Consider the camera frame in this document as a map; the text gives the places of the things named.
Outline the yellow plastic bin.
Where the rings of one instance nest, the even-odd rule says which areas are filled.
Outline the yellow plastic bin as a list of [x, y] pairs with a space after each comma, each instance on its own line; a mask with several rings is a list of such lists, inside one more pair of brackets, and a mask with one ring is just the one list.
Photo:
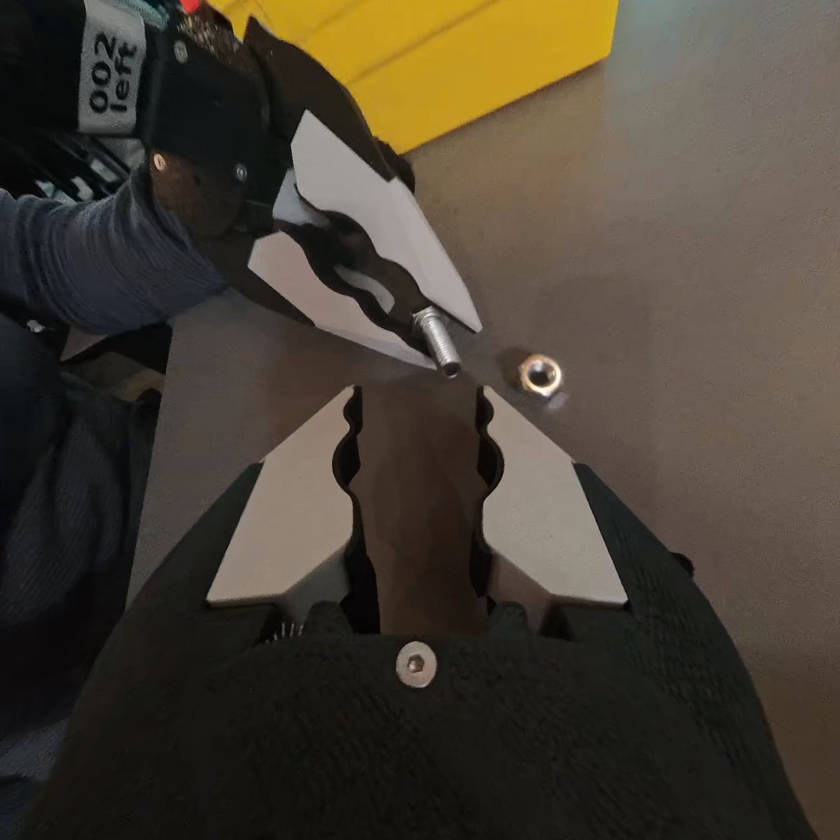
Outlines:
[[212, 1], [300, 47], [404, 153], [608, 57], [617, 1]]

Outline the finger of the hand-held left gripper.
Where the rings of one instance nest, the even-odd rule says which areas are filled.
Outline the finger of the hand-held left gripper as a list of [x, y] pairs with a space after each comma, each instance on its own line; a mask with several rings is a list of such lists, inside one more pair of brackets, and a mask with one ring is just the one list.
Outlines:
[[447, 323], [479, 333], [466, 282], [412, 190], [366, 123], [351, 127], [361, 129], [362, 151], [372, 161], [315, 112], [302, 112], [272, 207], [274, 233], [292, 237], [318, 278], [355, 298], [383, 329], [416, 333], [413, 314], [433, 306]]
[[395, 333], [370, 320], [352, 296], [331, 290], [308, 262], [302, 247], [286, 233], [255, 241], [248, 268], [311, 320], [321, 331], [393, 359], [434, 370], [425, 352], [411, 348]]

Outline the person's left forearm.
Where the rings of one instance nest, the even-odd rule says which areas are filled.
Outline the person's left forearm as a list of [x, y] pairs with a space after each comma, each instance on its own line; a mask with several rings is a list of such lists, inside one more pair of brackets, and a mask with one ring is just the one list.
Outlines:
[[228, 283], [154, 196], [147, 164], [109, 197], [1, 191], [2, 312], [113, 335], [166, 321]]

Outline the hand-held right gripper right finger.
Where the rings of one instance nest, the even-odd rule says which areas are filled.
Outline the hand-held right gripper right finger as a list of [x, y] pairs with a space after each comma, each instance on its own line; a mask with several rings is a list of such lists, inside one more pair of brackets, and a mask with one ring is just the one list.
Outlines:
[[471, 585], [487, 612], [519, 604], [543, 630], [561, 606], [621, 610], [628, 598], [570, 455], [488, 386], [476, 394], [486, 486]]

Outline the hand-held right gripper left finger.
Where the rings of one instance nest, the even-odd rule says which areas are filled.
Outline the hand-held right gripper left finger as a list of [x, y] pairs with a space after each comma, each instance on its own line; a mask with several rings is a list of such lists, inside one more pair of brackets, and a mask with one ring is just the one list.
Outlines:
[[206, 594], [213, 608], [275, 607], [286, 628], [335, 602], [359, 634], [381, 615], [361, 505], [363, 393], [345, 387], [259, 463], [259, 474]]

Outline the person's dark clothing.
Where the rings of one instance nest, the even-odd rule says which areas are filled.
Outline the person's dark clothing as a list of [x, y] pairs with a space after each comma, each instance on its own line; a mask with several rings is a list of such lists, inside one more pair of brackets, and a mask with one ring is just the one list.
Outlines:
[[2, 316], [2, 838], [19, 838], [125, 604], [160, 395], [125, 402]]

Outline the silver hex nut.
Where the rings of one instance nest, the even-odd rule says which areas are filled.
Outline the silver hex nut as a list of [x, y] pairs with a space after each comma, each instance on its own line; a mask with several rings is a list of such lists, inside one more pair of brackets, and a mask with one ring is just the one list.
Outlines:
[[534, 353], [520, 363], [518, 379], [523, 393], [542, 400], [553, 398], [564, 386], [559, 363], [542, 353]]

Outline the silver metal bolt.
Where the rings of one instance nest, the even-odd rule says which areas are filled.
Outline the silver metal bolt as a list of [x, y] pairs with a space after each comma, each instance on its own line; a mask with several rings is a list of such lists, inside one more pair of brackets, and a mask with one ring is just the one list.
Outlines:
[[433, 306], [426, 307], [413, 314], [413, 328], [423, 337], [437, 370], [448, 380], [456, 378], [462, 370], [462, 362], [449, 335], [445, 316]]

